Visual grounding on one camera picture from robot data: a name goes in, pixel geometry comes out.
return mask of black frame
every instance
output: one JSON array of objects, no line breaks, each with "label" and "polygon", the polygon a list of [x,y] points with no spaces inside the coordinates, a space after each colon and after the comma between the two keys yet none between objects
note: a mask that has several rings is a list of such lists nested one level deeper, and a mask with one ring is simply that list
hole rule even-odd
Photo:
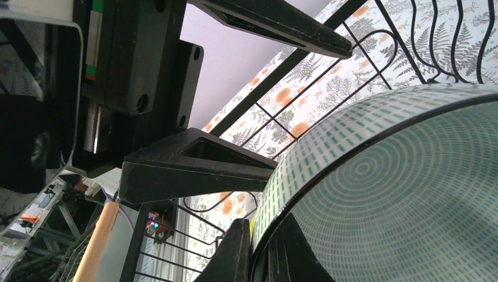
[{"label": "black frame", "polygon": [[[385,22],[388,24],[389,28],[391,29],[390,31],[387,31],[385,29],[380,29],[377,31],[373,31],[367,35],[365,35],[363,38],[356,38],[356,36],[351,32],[349,26],[345,23],[346,19],[348,19],[358,8],[360,8],[364,3],[366,3],[366,0],[361,0],[361,1],[353,1],[349,0],[347,3],[345,3],[343,6],[341,6],[325,23],[324,25],[330,27],[330,28],[338,28],[339,26],[343,26],[349,33],[349,35],[353,38],[354,40],[354,48],[359,48],[361,52],[364,53],[366,56],[367,60],[369,60],[370,64],[373,66],[373,68],[376,71],[376,74],[371,77],[368,81],[366,81],[363,85],[361,85],[355,92],[353,92],[351,95],[349,95],[346,99],[341,101],[331,109],[329,112],[327,112],[322,118],[320,118],[315,124],[319,123],[320,121],[324,120],[327,116],[329,116],[332,112],[336,111],[341,105],[343,105],[345,102],[347,102],[351,97],[353,97],[356,93],[358,93],[362,88],[364,88],[366,85],[368,85],[371,81],[373,81],[376,78],[381,78],[384,82],[384,84],[387,86],[389,90],[392,89],[391,85],[387,82],[387,80],[384,78],[382,75],[382,72],[386,70],[388,67],[391,66],[391,64],[394,62],[396,58],[396,54],[398,53],[398,46],[401,48],[402,55],[405,55],[406,58],[408,59],[413,71],[416,74],[416,77],[420,81],[421,84],[428,84],[428,83],[438,83],[437,78],[441,75],[446,75],[454,79],[454,83],[472,83],[464,79],[458,72],[458,69],[456,67],[456,61],[455,61],[455,50],[456,50],[456,42],[458,39],[458,34],[460,32],[460,29],[462,27],[462,21],[463,21],[463,4],[461,0],[456,1],[457,3],[457,11],[458,11],[458,23],[457,27],[454,30],[454,36],[452,38],[452,46],[451,46],[451,65],[452,69],[447,70],[444,69],[436,60],[436,57],[434,55],[434,52],[432,48],[430,49],[430,56],[432,58],[432,62],[426,62],[424,61],[418,54],[416,50],[416,46],[414,44],[414,37],[415,37],[415,21],[416,21],[416,12],[417,12],[417,4],[415,0],[410,0],[413,8],[413,15],[411,19],[411,31],[410,31],[410,42],[411,46],[407,46],[405,41],[403,40],[403,37],[401,37],[397,27],[395,26],[393,19],[389,16],[388,11],[386,10],[383,1],[382,0],[375,0],[375,3],[377,7],[379,8],[382,16],[384,17]],[[430,44],[433,44],[433,37],[434,37],[434,31],[436,28],[436,21],[438,19],[438,3],[436,0],[432,0],[432,5],[434,8],[434,14],[432,18],[432,26],[431,26],[431,32],[430,32]],[[476,77],[477,77],[477,82],[479,84],[484,84],[483,81],[483,75],[482,75],[482,60],[483,56],[486,50],[486,44],[488,41],[488,38],[493,30],[494,27],[494,2],[493,0],[488,0],[487,5],[489,8],[489,24],[487,27],[487,31],[484,35],[482,45],[479,49],[479,55],[477,57],[477,66],[476,66]],[[386,66],[382,69],[379,69],[375,62],[369,57],[369,55],[365,52],[364,47],[361,45],[361,42],[364,41],[366,38],[369,36],[375,34],[375,33],[386,33],[390,35],[392,38],[394,38],[394,52]],[[261,99],[270,89],[275,86],[281,79],[283,79],[291,70],[296,67],[307,55],[309,52],[303,51],[300,49],[297,49],[293,51],[293,53],[285,59],[271,74],[269,74],[258,86],[254,88],[244,99],[241,100],[241,102],[232,110],[226,117],[224,117],[218,124],[216,124],[211,130],[210,133],[215,136],[221,136],[226,130],[228,130],[240,117],[242,117],[243,114],[245,114],[251,107],[256,106],[260,110],[262,110],[268,117],[269,120],[266,121],[261,127],[259,127],[252,135],[250,135],[243,143],[241,146],[244,146],[249,142],[252,138],[254,138],[261,130],[263,130],[270,122],[275,122],[278,126],[282,127],[284,131],[286,131],[289,136],[292,137],[292,142],[289,142],[283,149],[281,149],[277,154],[275,154],[271,159],[272,160],[278,160],[278,158],[282,155],[282,153],[287,150],[289,147],[291,147],[299,138],[300,136],[303,136],[304,133],[302,133],[299,136],[293,136],[292,133],[285,128],[278,120],[277,117],[280,113],[285,111],[290,105],[292,105],[293,102],[295,102],[299,97],[305,93],[318,79],[323,77],[327,72],[329,72],[334,66],[340,63],[342,59],[337,59],[330,67],[328,67],[323,73],[321,73],[315,80],[313,80],[307,87],[304,88],[300,93],[298,93],[296,96],[290,100],[290,102],[282,107],[276,114],[272,115],[268,113],[262,106],[258,104],[259,99]],[[430,67],[432,69],[435,69],[436,75],[433,77],[426,79],[422,75],[421,67]]]}]

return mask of botanical wallpaper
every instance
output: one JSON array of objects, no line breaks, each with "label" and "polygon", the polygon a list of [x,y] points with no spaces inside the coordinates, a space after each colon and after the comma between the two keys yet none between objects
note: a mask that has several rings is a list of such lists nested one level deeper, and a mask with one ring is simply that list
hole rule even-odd
[{"label": "botanical wallpaper", "polygon": [[[325,22],[344,2],[345,0],[331,1],[316,19]],[[455,83],[450,49],[459,19],[457,2],[456,0],[437,1],[438,17],[433,35],[431,27],[435,9],[432,1],[416,0],[415,2],[415,26],[412,26],[411,1],[390,0],[383,1],[383,4],[424,80],[430,81],[434,78],[438,66],[447,74],[441,73],[435,80],[440,83]],[[462,1],[462,6],[463,20],[457,35],[454,62],[461,77],[459,82],[463,79],[476,83],[477,56],[489,24],[489,9],[487,2],[477,3],[472,0]],[[413,42],[410,35],[412,28]],[[288,150],[295,137],[303,134],[332,110],[386,91],[389,87],[397,89],[421,84],[401,47],[398,45],[395,52],[393,37],[379,30],[391,31],[376,3],[370,0],[346,20],[345,25],[336,29],[351,42],[355,43],[355,40],[361,42],[362,48],[355,47],[352,58],[338,60],[314,53],[309,54],[257,102],[259,106],[251,107],[221,137],[279,161],[282,154],[278,155],[278,152]],[[278,53],[206,124],[203,130],[209,132],[285,58],[290,56],[294,49],[286,47]],[[484,83],[494,85],[498,83],[497,68],[498,35],[496,35],[496,28],[493,28],[482,59]],[[382,75],[377,75],[377,70],[382,71]],[[268,114],[276,115],[275,120],[271,120]],[[219,197],[219,194],[197,196],[193,197],[193,203],[216,202]],[[252,210],[254,205],[246,203],[244,208],[246,211]],[[237,212],[224,213],[223,208],[220,207],[218,211],[215,209],[209,213],[209,220],[223,223],[228,227],[229,222],[244,214],[243,211]],[[202,236],[211,234],[206,237],[208,241],[216,236],[213,235],[212,228],[206,224],[191,222],[191,229],[199,230],[198,233]],[[189,265],[195,269],[203,267],[192,258],[189,260]]]},{"label": "botanical wallpaper", "polygon": [[[227,230],[234,219],[237,218],[252,218],[256,208],[256,202],[261,199],[261,193],[253,193],[253,195],[245,192],[229,192],[215,193],[191,198],[191,207],[196,210],[208,210],[215,206],[220,200],[220,204],[216,205],[212,210],[205,213],[197,213],[204,220],[215,224],[223,230]],[[221,241],[222,233],[217,229],[209,226],[201,220],[191,216],[189,221],[189,235],[199,240],[189,239],[187,249],[196,252],[187,253],[186,264],[193,269],[202,270],[209,262],[209,258],[216,251],[215,240]],[[185,273],[186,281],[193,281],[198,276],[198,273],[187,270]]]}]

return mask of patterned disc surface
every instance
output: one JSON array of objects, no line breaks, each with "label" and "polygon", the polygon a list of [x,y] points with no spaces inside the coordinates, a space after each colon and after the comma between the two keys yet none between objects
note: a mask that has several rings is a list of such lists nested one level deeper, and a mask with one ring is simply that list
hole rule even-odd
[{"label": "patterned disc surface", "polygon": [[497,281],[497,93],[415,86],[316,125],[268,182],[254,261],[291,213],[336,281]]},{"label": "patterned disc surface", "polygon": [[498,102],[411,126],[291,210],[336,281],[498,280]]}]

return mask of cable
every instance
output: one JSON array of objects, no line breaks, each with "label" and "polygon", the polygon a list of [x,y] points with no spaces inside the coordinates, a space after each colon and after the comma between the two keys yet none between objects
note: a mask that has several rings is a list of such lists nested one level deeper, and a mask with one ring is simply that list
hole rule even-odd
[{"label": "cable", "polygon": [[192,209],[191,207],[189,207],[187,205],[187,202],[185,202],[185,198],[183,198],[183,205],[185,206],[185,208],[191,212],[195,212],[195,213],[207,213],[209,212],[210,210],[214,209],[215,207],[217,207],[219,204],[221,204],[223,201],[225,201],[228,197],[230,197],[230,195],[232,195],[234,192],[230,192],[228,193],[226,196],[223,197],[223,199],[219,200],[218,203],[214,204],[212,207],[210,207],[209,209],[205,209],[205,210],[194,210]]},{"label": "cable", "polygon": [[[115,202],[109,194],[107,194],[107,192],[104,191],[104,189],[102,189],[102,192],[104,193],[104,195],[106,195],[106,198],[110,201],[110,202]],[[130,226],[130,229],[132,230],[132,233],[134,232],[135,230],[135,225],[133,224],[132,222],[132,219],[130,218],[130,216],[126,213],[126,211],[123,210],[123,208],[121,208],[121,206],[119,206],[119,213],[124,217],[124,219],[126,219],[126,222],[128,222],[128,226]]]},{"label": "cable", "polygon": [[[191,207],[189,207],[187,205],[187,203],[185,202],[185,198],[183,198],[183,205],[185,206],[185,208],[191,212],[195,212],[195,213],[207,213],[209,211],[211,211],[212,209],[214,209],[215,207],[217,207],[219,204],[221,204],[223,201],[225,201],[228,197],[230,197],[233,193],[235,193],[235,191],[232,191],[230,193],[228,193],[226,196],[223,197],[223,199],[219,200],[216,204],[212,205],[209,209],[205,209],[205,210],[194,210],[192,209]],[[253,209],[252,211],[250,211],[248,214],[246,214],[244,218],[248,217],[251,213],[255,212],[257,209],[258,209],[258,199],[256,198],[256,195],[254,195],[253,193],[251,192],[246,192],[248,193],[249,195],[251,195],[254,199],[254,204],[256,205],[256,208]]]}]

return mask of metal rod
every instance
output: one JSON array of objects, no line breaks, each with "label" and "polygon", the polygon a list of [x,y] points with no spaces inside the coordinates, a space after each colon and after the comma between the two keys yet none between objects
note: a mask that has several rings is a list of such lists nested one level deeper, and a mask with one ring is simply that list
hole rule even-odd
[{"label": "metal rod", "polygon": [[172,230],[174,230],[175,232],[180,233],[181,235],[184,235],[184,236],[186,236],[186,237],[188,237],[188,238],[191,238],[191,239],[193,239],[193,240],[195,240],[195,241],[201,242],[201,243],[203,243],[203,244],[205,244],[205,245],[208,245],[208,246],[210,246],[210,245],[212,245],[212,244],[214,243],[214,241],[213,241],[212,243],[208,244],[208,243],[206,243],[206,242],[204,242],[204,241],[200,240],[199,238],[195,238],[195,237],[193,237],[192,235],[189,235],[189,234],[187,234],[187,233],[185,233],[185,232],[183,232],[183,231],[181,231],[181,230],[178,230],[178,229],[176,229],[176,228],[174,228],[174,227],[169,226],[168,224],[164,224],[164,223],[161,223],[161,222],[157,222],[157,221],[152,220],[152,219],[150,219],[150,218],[147,218],[147,219],[146,219],[146,222],[147,222],[147,221],[154,221],[155,223],[157,223],[157,224],[159,224],[159,225],[161,225],[161,226],[164,226],[164,227],[166,227],[166,228],[168,228],[168,229],[172,229]]},{"label": "metal rod", "polygon": [[[358,10],[367,0],[347,1],[342,5],[324,25],[336,29],[346,21],[356,10]],[[278,81],[284,78],[292,69],[294,69],[309,52],[301,49],[295,50],[287,59],[285,59],[277,68],[271,72],[253,91],[251,91],[235,108],[227,114],[210,133],[214,136],[222,135],[232,124],[237,121],[243,114],[261,99]]]},{"label": "metal rod", "polygon": [[[148,234],[144,234],[144,236],[145,236],[145,237],[147,237],[147,238],[151,238],[151,239],[154,239],[154,240],[158,241],[158,239],[157,239],[157,238],[155,238],[154,236],[151,236],[151,235],[148,235]],[[202,254],[196,253],[195,251],[191,251],[191,250],[186,249],[186,248],[184,248],[184,247],[179,247],[179,246],[177,246],[177,245],[175,245],[175,244],[171,244],[171,243],[169,243],[169,242],[161,241],[161,243],[164,243],[164,244],[166,244],[166,245],[169,245],[169,246],[175,247],[175,248],[180,249],[180,250],[183,250],[183,251],[187,251],[187,252],[189,252],[189,253],[195,254],[196,256],[200,256],[200,257],[202,257],[202,258],[204,258],[204,259],[210,259],[210,257],[206,257],[206,256],[204,256],[204,255],[202,255]]]},{"label": "metal rod", "polygon": [[71,212],[69,212],[68,207],[64,202],[59,203],[59,210],[62,213],[62,216],[66,220],[66,223],[69,226],[69,230],[71,230],[71,233],[75,237],[81,236],[81,233],[78,230],[78,227],[76,226],[75,220],[71,216]]},{"label": "metal rod", "polygon": [[[342,106],[342,104],[344,104],[345,102],[347,102],[351,97],[353,97],[356,93],[358,93],[361,89],[363,89],[366,85],[368,85],[370,82],[372,82],[372,80],[376,79],[378,76],[378,74],[374,75],[373,77],[371,77],[369,80],[367,80],[365,83],[363,83],[362,86],[360,86],[356,91],[354,91],[353,93],[351,93],[348,97],[346,97],[344,100],[342,100],[340,103],[338,103],[333,109],[331,109],[330,111],[328,111],[326,114],[324,114],[323,117],[321,117],[320,119],[318,119],[318,121],[315,123],[315,124],[319,124],[319,122],[321,122],[322,120],[324,120],[326,117],[328,117],[333,111],[335,111],[337,108],[339,108],[340,106]],[[284,147],[282,150],[280,150],[275,156],[273,156],[271,159],[274,160],[276,157],[278,157],[281,153],[283,153],[285,150],[287,150],[287,148],[289,148],[290,146],[292,146],[292,144],[294,144],[298,139],[295,139],[293,140],[292,142],[290,142],[289,144],[286,145],[286,147]]]},{"label": "metal rod", "polygon": [[189,210],[188,210],[188,209],[186,209],[185,207],[182,207],[180,204],[175,203],[174,201],[170,201],[170,202],[172,202],[172,203],[173,203],[173,204],[174,204],[177,208],[179,208],[180,210],[182,210],[182,211],[184,211],[184,212],[186,212],[186,213],[190,214],[191,216],[193,216],[193,217],[195,217],[195,218],[199,219],[200,221],[205,222],[206,224],[208,224],[209,226],[211,226],[211,227],[215,228],[216,230],[218,230],[218,231],[220,231],[220,232],[222,232],[222,233],[225,233],[225,230],[223,230],[223,229],[219,228],[217,225],[215,225],[215,224],[213,224],[213,223],[209,222],[208,220],[206,220],[206,219],[204,219],[204,218],[202,218],[202,217],[200,217],[200,216],[196,215],[195,213],[189,212]]},{"label": "metal rod", "polygon": [[38,264],[38,263],[44,262],[46,260],[55,259],[57,256],[60,256],[61,254],[65,253],[67,249],[68,248],[64,248],[64,249],[56,251],[55,253],[52,253],[52,254],[50,254],[48,256],[37,258],[36,260],[32,260],[29,263],[21,264],[19,267],[16,267],[14,269],[14,271],[19,271],[19,270],[25,269],[27,267],[30,267],[30,266],[32,266],[34,264]]},{"label": "metal rod", "polygon": [[55,233],[52,230],[38,229],[37,235],[41,238],[57,241],[67,246],[70,246],[75,242],[75,238],[68,237],[65,234]]},{"label": "metal rod", "polygon": [[198,273],[201,273],[200,271],[198,271],[197,269],[193,269],[193,268],[190,268],[190,267],[187,267],[187,266],[183,266],[179,263],[174,263],[172,261],[169,261],[169,260],[165,260],[161,257],[158,257],[158,256],[154,256],[153,254],[147,254],[146,252],[144,251],[140,251],[140,254],[144,255],[144,256],[147,256],[147,257],[151,257],[153,259],[156,259],[156,260],[160,260],[160,261],[163,261],[165,263],[169,263],[169,264],[172,264],[174,266],[178,266],[178,267],[181,267],[181,268],[185,268],[185,269],[188,269],[188,270],[191,270],[191,271],[195,271],[195,272],[198,272]]},{"label": "metal rod", "polygon": [[379,68],[377,68],[377,66],[375,65],[375,62],[374,60],[372,60],[370,58],[370,56],[368,55],[368,53],[365,51],[365,49],[363,48],[363,46],[361,46],[361,44],[359,43],[358,39],[356,38],[356,36],[353,34],[353,32],[351,31],[351,29],[348,27],[348,25],[343,22],[342,25],[344,26],[344,28],[348,31],[348,33],[351,35],[351,37],[353,38],[353,40],[356,42],[356,45],[360,48],[361,52],[363,52],[363,54],[365,54],[365,57],[366,59],[370,62],[370,64],[372,65],[372,67],[374,68],[374,70],[377,72],[377,74],[381,77],[381,79],[384,81],[384,83],[386,84],[386,86],[389,88],[389,90],[392,90],[391,86],[389,85],[389,82],[387,81],[387,79],[384,78],[384,76],[382,75],[382,72],[379,71]]},{"label": "metal rod", "polygon": [[[265,114],[267,114],[268,116],[271,116],[270,113],[268,113],[267,110],[265,110],[258,102],[256,102],[256,106],[258,106]],[[282,129],[285,130],[285,132],[287,132],[287,134],[289,134],[292,138],[296,139],[296,137],[287,129],[285,128],[284,125],[282,125],[282,123],[280,123],[275,117],[272,117],[271,120],[273,120],[273,122],[275,122],[278,126],[280,126]]]},{"label": "metal rod", "polygon": [[[59,251],[59,250],[45,250],[45,249],[42,249],[42,248],[39,248],[39,247],[35,247],[35,246],[31,246],[28,249],[28,252],[39,254],[40,256],[50,256],[51,254],[53,254],[54,252],[57,252],[57,251]],[[58,260],[61,260],[62,258],[63,258],[62,255],[61,256],[57,256]]]},{"label": "metal rod", "polygon": [[460,28],[462,27],[462,22],[463,22],[463,6],[461,1],[456,1],[457,7],[458,7],[458,21],[456,22],[456,28],[455,28],[455,34],[453,36],[453,41],[452,41],[452,46],[451,46],[451,66],[453,69],[453,72],[455,73],[457,77],[457,81],[461,80],[464,83],[469,83],[466,81],[458,72],[458,69],[456,67],[456,60],[455,60],[455,52],[456,52],[456,42],[458,41],[458,34],[460,34]]},{"label": "metal rod", "polygon": [[391,28],[392,33],[394,34],[394,38],[396,41],[398,41],[399,46],[405,53],[406,58],[408,59],[408,62],[410,62],[410,65],[413,67],[413,71],[415,72],[416,76],[422,82],[423,84],[426,84],[427,81],[425,81],[425,78],[422,76],[422,73],[420,72],[420,69],[417,67],[417,64],[415,63],[415,60],[413,57],[410,55],[410,50],[408,50],[408,47],[406,47],[405,43],[403,42],[403,38],[398,32],[398,29],[392,22],[391,17],[389,16],[386,8],[384,7],[384,4],[382,3],[382,0],[375,0],[375,3],[379,7],[379,10],[381,11],[381,14],[384,16],[384,19],[386,20],[386,23],[389,25],[389,28]]},{"label": "metal rod", "polygon": [[168,279],[155,277],[155,276],[152,276],[152,275],[149,275],[149,274],[145,274],[145,273],[142,273],[142,272],[139,272],[139,271],[135,271],[135,274],[138,274],[140,276],[145,276],[145,277],[148,277],[148,278],[152,278],[152,279],[156,279],[156,280],[159,280],[159,281],[174,282],[174,281],[171,281],[171,280],[168,280]]},{"label": "metal rod", "polygon": [[431,65],[431,64],[427,63],[426,61],[424,61],[422,59],[422,57],[420,57],[419,53],[417,52],[417,48],[415,47],[415,26],[416,26],[415,19],[417,16],[417,6],[415,4],[415,0],[411,0],[411,2],[412,2],[413,15],[412,15],[412,27],[411,27],[411,31],[410,31],[410,37],[412,40],[410,40],[410,41],[412,43],[413,54],[422,64],[424,64],[428,67],[431,67],[433,69],[436,69],[439,72],[439,70],[436,68],[436,66]]},{"label": "metal rod", "polygon": [[[142,204],[139,210],[139,219],[149,218],[149,212],[152,208],[152,204]],[[132,282],[134,281],[133,273],[137,269],[139,262],[138,252],[141,250],[143,241],[143,232],[147,227],[147,220],[138,220],[135,225],[135,230],[133,231],[132,239],[130,241],[130,246],[128,247],[128,253],[126,254],[125,266],[121,272],[121,282]]]},{"label": "metal rod", "polygon": [[[355,49],[361,42],[363,42],[364,40],[366,40],[369,36],[372,36],[376,33],[387,33],[389,34],[391,37],[394,38],[394,34],[390,31],[387,31],[387,30],[384,30],[384,29],[380,29],[380,30],[377,30],[377,31],[372,31],[368,34],[366,34],[362,39],[360,39],[358,41],[358,43],[356,43],[354,46],[353,46],[353,49]],[[398,41],[394,41],[394,52],[393,52],[393,55],[391,56],[391,59],[389,60],[389,62],[386,64],[386,66],[384,66],[381,70],[379,70],[380,73],[382,73],[383,71],[385,71],[391,64],[392,62],[394,61],[394,59],[396,58],[396,54],[398,52]],[[289,105],[291,105],[292,103],[294,103],[294,101],[296,101],[299,96],[301,96],[306,90],[308,90],[311,86],[313,86],[313,84],[315,84],[319,79],[321,79],[327,72],[329,72],[333,67],[335,67],[337,64],[340,63],[340,61],[342,61],[341,59],[338,59],[337,61],[335,61],[330,67],[328,67],[326,70],[324,70],[317,78],[315,78],[308,86],[306,86],[306,88],[301,91],[298,95],[296,95],[294,98],[291,99],[291,101],[285,105],[284,107],[282,107],[282,109],[280,109],[274,116],[271,116],[270,115],[270,119],[268,121],[266,121],[260,128],[258,128],[251,136],[249,136],[241,145],[241,147],[243,147],[245,144],[247,144],[247,142],[249,142],[252,138],[254,138],[254,136],[256,136],[256,134],[258,134],[261,130],[263,130],[272,120],[274,120],[278,115],[280,115],[280,113],[282,113],[287,107],[289,107]],[[292,141],[290,144],[288,144],[284,150],[286,148],[288,148],[289,146],[291,146],[293,144],[294,141]],[[275,156],[273,156],[271,159],[275,159],[279,154],[276,154]]]},{"label": "metal rod", "polygon": [[433,48],[434,47],[434,32],[436,31],[436,22],[438,21],[438,2],[437,2],[437,0],[432,0],[432,6],[434,7],[434,15],[432,17],[432,24],[430,26],[430,35],[429,35],[430,58],[432,60],[432,63],[436,66],[436,68],[440,72],[444,73],[445,75],[448,75],[448,76],[455,78],[456,82],[458,82],[458,78],[454,74],[446,71],[441,66],[439,66],[438,60],[436,59],[436,55],[434,55],[434,48]]},{"label": "metal rod", "polygon": [[486,34],[484,35],[483,42],[481,44],[481,48],[479,49],[479,54],[477,55],[477,67],[476,67],[476,76],[477,81],[479,83],[484,83],[482,79],[482,59],[484,57],[484,52],[486,50],[487,41],[491,37],[491,32],[493,32],[494,27],[494,1],[487,0],[487,6],[489,7],[489,24],[487,26]]}]

